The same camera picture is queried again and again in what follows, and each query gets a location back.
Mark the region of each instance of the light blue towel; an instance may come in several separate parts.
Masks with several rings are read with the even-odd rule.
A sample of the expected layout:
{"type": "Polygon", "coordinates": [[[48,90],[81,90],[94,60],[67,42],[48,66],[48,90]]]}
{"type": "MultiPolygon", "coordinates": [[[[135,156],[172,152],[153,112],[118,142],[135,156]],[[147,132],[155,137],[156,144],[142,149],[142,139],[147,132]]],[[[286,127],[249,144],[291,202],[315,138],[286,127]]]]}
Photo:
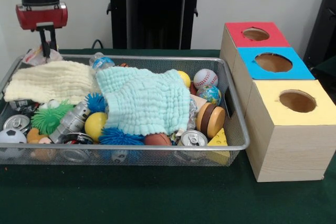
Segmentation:
{"type": "Polygon", "coordinates": [[[186,130],[190,92],[176,70],[111,67],[96,77],[109,106],[105,127],[144,136],[186,130]]]}

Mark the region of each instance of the circular hole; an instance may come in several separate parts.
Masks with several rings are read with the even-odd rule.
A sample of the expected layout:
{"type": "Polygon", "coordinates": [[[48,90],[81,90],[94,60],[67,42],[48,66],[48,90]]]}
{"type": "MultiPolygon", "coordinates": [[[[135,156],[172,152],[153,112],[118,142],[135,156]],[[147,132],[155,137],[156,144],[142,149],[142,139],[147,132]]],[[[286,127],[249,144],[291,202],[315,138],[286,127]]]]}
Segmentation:
{"type": "Polygon", "coordinates": [[[255,60],[262,69],[270,72],[288,72],[293,68],[290,60],[282,55],[271,52],[258,55],[255,60]]]}
{"type": "Polygon", "coordinates": [[[251,27],[243,31],[243,35],[245,38],[254,40],[254,41],[262,41],[269,39],[269,34],[259,28],[251,27]]]}
{"type": "Polygon", "coordinates": [[[280,95],[280,102],[296,112],[307,113],[316,108],[315,99],[300,90],[286,90],[280,95]]]}

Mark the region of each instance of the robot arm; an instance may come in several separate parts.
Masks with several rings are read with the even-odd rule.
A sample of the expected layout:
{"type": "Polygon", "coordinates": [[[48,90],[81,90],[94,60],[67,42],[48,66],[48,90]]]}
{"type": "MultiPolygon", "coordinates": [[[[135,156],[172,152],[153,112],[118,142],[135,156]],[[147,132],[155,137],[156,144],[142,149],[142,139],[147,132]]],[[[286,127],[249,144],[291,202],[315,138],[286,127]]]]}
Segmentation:
{"type": "Polygon", "coordinates": [[[16,5],[16,15],[23,30],[39,31],[43,55],[49,57],[50,49],[57,50],[56,28],[66,26],[68,10],[59,0],[22,0],[16,5]],[[46,41],[45,31],[50,31],[50,43],[46,41]]]}

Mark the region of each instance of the black cable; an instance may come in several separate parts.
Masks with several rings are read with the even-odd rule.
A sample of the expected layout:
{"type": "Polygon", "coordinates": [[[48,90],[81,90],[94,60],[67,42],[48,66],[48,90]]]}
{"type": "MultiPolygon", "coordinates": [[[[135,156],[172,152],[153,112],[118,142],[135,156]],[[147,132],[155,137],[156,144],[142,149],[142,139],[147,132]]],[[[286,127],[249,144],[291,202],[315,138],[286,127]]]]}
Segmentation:
{"type": "Polygon", "coordinates": [[[94,41],[94,43],[92,44],[91,49],[94,49],[94,47],[96,46],[97,43],[99,43],[101,49],[104,48],[103,43],[102,43],[100,40],[96,39],[96,40],[94,41]]]}

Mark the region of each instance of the white wall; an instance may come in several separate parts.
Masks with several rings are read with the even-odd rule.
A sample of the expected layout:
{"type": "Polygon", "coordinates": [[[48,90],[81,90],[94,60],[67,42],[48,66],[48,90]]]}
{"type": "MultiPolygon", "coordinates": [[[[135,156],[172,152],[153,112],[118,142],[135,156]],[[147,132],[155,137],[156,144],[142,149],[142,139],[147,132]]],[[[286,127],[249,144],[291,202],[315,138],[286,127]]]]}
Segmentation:
{"type": "MultiPolygon", "coordinates": [[[[68,25],[57,30],[60,48],[88,48],[96,38],[111,47],[109,0],[62,0],[69,9],[68,25]]],[[[15,4],[0,0],[0,60],[11,62],[39,44],[39,35],[19,27],[15,4]]],[[[321,0],[198,0],[192,48],[219,49],[224,22],[275,21],[292,46],[303,56],[321,0]]],[[[0,72],[8,64],[0,64],[0,72]]]]}

